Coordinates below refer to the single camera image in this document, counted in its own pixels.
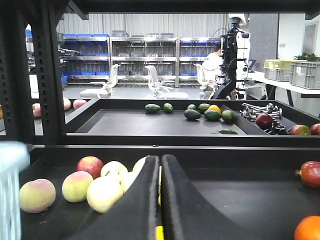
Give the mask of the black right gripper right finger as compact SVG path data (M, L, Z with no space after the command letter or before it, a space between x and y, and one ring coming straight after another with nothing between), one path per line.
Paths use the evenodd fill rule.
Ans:
M249 240L250 233L215 209L174 155L161 159L161 213L166 240Z

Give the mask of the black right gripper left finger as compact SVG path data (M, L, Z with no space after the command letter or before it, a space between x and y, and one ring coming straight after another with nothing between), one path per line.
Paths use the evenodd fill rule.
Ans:
M154 240L157 225L159 157L151 155L126 193L76 240Z

